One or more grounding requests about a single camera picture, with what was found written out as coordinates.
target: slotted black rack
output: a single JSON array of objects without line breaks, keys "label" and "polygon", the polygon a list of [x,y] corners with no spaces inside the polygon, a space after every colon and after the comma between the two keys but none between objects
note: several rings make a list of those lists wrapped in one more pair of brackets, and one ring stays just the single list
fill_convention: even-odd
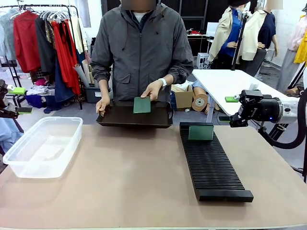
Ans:
[{"label": "slotted black rack", "polygon": [[186,154],[196,198],[199,201],[252,202],[219,139],[189,140],[189,127],[205,123],[180,123],[180,135]]}]

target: navy shirt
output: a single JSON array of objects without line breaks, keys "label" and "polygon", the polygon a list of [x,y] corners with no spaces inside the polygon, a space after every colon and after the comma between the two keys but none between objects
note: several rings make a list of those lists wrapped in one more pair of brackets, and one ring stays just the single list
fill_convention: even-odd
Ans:
[{"label": "navy shirt", "polygon": [[235,48],[228,48],[227,44],[229,42],[238,42],[240,30],[242,28],[242,24],[241,24],[241,20],[239,20],[239,18],[238,18],[238,12],[235,9],[231,9],[231,10],[232,10],[232,18],[233,18],[232,19],[231,32],[230,32],[228,39],[226,40],[226,42],[222,46],[220,53],[221,54],[227,54],[231,57],[234,57],[236,49]]},{"label": "navy shirt", "polygon": [[265,17],[264,23],[259,31],[258,42],[263,43],[265,48],[268,49],[271,45],[273,36],[276,34],[276,24],[274,14],[266,13],[267,16]]}]

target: clear plastic container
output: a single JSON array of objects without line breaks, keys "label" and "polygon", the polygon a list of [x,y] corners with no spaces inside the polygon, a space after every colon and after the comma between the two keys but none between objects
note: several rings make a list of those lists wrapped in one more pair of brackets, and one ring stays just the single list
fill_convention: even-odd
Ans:
[{"label": "clear plastic container", "polygon": [[11,147],[3,162],[21,178],[60,177],[81,140],[82,124],[78,117],[45,117]]}]

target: red garment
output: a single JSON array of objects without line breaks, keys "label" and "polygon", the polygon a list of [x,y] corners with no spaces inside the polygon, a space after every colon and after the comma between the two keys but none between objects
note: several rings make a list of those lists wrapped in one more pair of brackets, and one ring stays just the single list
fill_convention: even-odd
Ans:
[{"label": "red garment", "polygon": [[54,30],[54,40],[63,81],[67,87],[72,88],[74,94],[80,95],[79,76],[73,69],[78,64],[78,60],[68,22],[60,24],[52,22],[51,25]]},{"label": "red garment", "polygon": [[38,15],[26,11],[14,19],[14,42],[17,60],[24,73],[40,68],[35,19]]}]

